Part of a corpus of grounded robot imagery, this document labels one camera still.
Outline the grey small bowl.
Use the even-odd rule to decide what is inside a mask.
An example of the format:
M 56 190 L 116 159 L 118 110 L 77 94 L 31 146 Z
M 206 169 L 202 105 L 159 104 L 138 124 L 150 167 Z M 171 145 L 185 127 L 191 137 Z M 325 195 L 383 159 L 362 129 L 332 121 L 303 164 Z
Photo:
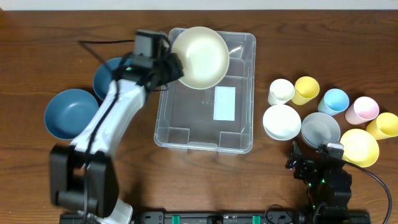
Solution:
M 317 148 L 325 141 L 338 142 L 341 130 L 338 122 L 326 113 L 316 112 L 309 114 L 302 122 L 302 139 L 312 147 Z

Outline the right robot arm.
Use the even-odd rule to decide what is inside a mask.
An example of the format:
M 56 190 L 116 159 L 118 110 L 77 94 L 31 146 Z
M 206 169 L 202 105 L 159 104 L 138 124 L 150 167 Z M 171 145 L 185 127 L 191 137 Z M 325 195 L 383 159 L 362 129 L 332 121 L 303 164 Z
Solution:
M 296 142 L 285 167 L 294 170 L 294 177 L 308 186 L 310 204 L 317 207 L 325 203 L 326 208 L 347 209 L 351 198 L 352 176 L 343 170 L 345 164 L 343 145 L 325 141 L 317 148 L 318 158 L 305 156 Z

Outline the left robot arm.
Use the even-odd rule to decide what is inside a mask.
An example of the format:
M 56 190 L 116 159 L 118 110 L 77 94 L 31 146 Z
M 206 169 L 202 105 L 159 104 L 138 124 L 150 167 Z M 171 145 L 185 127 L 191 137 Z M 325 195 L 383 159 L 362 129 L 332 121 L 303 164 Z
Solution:
M 50 151 L 51 201 L 72 210 L 60 223 L 130 223 L 132 207 L 119 199 L 113 157 L 149 94 L 183 77 L 183 66 L 176 53 L 128 53 L 111 74 L 106 98 L 87 127 L 69 146 Z

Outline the dark blue bowl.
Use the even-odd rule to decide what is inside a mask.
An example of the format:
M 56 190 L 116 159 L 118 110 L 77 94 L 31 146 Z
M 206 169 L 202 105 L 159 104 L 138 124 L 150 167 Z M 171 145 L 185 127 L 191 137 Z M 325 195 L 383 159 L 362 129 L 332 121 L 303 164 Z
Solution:
M 56 138 L 77 137 L 99 109 L 96 98 L 82 89 L 69 89 L 53 97 L 44 113 L 47 131 Z
M 106 65 L 114 70 L 118 67 L 121 60 L 121 57 L 112 58 L 106 62 Z M 101 65 L 95 72 L 93 78 L 93 89 L 99 99 L 104 100 L 106 98 L 111 80 L 111 72 L 105 65 Z

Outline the beige bowl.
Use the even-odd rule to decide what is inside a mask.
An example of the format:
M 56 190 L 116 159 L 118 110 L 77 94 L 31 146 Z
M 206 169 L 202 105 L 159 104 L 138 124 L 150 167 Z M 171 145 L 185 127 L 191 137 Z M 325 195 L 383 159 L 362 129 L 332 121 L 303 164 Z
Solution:
M 223 38 L 207 27 L 191 27 L 173 41 L 172 52 L 182 63 L 185 86 L 204 90 L 216 86 L 229 69 L 229 50 Z

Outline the light blue cup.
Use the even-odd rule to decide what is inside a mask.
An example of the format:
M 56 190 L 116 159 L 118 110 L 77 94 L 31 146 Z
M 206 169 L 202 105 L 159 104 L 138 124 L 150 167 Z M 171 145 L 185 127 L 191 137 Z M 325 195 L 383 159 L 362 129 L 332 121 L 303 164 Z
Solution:
M 343 90 L 332 88 L 324 94 L 321 102 L 318 104 L 318 111 L 334 116 L 344 112 L 348 106 L 348 95 Z

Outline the yellow small bowl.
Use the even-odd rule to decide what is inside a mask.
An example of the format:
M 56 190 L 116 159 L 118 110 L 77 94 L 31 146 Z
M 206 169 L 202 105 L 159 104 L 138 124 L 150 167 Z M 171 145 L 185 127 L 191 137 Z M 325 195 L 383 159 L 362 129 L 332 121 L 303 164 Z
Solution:
M 360 167 L 372 166 L 379 157 L 379 145 L 375 138 L 362 129 L 345 132 L 340 143 L 344 146 L 343 159 Z

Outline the white small bowl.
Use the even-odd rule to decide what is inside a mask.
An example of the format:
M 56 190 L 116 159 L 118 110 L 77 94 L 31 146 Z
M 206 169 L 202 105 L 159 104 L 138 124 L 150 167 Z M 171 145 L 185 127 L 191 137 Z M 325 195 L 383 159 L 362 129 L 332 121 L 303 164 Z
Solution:
M 292 107 L 274 105 L 265 111 L 262 124 L 270 138 L 278 141 L 288 141 L 299 134 L 302 120 Z

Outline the pink cup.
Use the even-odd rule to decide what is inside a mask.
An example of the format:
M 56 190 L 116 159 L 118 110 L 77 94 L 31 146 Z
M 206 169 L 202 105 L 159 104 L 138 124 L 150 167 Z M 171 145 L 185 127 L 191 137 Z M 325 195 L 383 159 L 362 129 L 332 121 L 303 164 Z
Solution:
M 378 115 L 379 105 L 377 102 L 368 96 L 362 96 L 357 98 L 347 109 L 345 118 L 350 124 L 357 125 L 371 121 Z

